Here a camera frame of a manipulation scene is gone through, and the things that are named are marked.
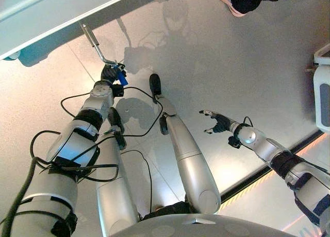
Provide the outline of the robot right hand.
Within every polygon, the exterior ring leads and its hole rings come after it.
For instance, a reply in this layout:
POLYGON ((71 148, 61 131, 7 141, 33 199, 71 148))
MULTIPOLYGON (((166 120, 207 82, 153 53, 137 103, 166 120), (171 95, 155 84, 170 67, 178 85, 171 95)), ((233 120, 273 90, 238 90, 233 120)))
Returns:
POLYGON ((211 119, 214 119, 217 121, 217 123, 214 127, 204 130, 204 132, 207 134, 230 131, 231 125, 235 122, 231 118, 228 118, 228 117, 226 117, 222 114, 219 114, 217 112, 214 112, 214 111, 200 110, 199 113, 203 114, 205 116, 210 116, 211 119))

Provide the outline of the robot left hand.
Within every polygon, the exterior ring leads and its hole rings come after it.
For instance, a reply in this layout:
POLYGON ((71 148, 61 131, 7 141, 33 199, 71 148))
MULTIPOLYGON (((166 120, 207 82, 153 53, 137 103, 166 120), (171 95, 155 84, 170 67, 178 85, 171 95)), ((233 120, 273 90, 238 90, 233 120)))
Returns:
POLYGON ((121 63, 118 63, 117 65, 105 64, 101 72, 101 80, 106 80, 110 83, 114 83, 118 80, 121 85, 128 85, 126 80, 125 65, 121 63))

